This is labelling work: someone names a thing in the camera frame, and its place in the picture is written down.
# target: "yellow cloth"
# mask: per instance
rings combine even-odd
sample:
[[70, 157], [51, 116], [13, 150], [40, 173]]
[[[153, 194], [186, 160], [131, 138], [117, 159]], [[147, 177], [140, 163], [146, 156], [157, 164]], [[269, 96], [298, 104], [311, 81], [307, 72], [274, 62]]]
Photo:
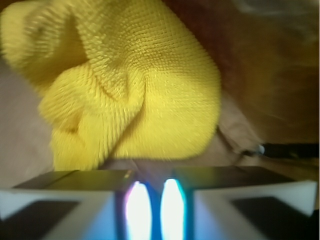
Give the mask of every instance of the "yellow cloth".
[[32, 0], [1, 14], [3, 54], [43, 97], [54, 167], [199, 155], [220, 114], [220, 74], [161, 0]]

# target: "bright light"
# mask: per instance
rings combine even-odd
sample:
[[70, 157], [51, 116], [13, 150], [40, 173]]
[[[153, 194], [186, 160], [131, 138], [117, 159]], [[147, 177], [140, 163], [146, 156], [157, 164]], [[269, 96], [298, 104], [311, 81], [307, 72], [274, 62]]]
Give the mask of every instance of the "bright light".
[[164, 183], [161, 198], [161, 233], [165, 240], [184, 239], [185, 204], [178, 181], [168, 179]]
[[127, 239], [150, 240], [152, 210], [148, 190], [136, 181], [128, 192], [125, 204]]

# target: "knit texture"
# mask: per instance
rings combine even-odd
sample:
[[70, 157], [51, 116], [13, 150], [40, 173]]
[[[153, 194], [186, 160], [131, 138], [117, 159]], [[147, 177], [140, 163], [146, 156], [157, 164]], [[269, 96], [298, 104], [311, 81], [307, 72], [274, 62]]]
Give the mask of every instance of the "knit texture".
[[161, 0], [29, 0], [1, 14], [2, 51], [42, 97], [57, 171], [199, 155], [220, 74]]

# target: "brown fabric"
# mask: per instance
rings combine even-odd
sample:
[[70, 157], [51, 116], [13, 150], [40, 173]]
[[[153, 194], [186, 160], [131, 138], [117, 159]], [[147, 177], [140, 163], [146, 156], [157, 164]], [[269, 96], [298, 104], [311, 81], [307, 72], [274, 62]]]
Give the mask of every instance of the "brown fabric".
[[224, 90], [264, 142], [319, 142], [319, 1], [164, 1], [214, 58]]

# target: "dark slot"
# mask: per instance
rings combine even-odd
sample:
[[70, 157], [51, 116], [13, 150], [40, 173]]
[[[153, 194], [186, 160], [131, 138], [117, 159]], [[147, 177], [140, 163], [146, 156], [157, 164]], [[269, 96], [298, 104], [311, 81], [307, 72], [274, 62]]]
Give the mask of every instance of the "dark slot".
[[272, 240], [305, 240], [309, 218], [275, 197], [233, 200], [232, 204]]
[[33, 202], [6, 220], [0, 221], [0, 239], [41, 239], [78, 204], [77, 201]]

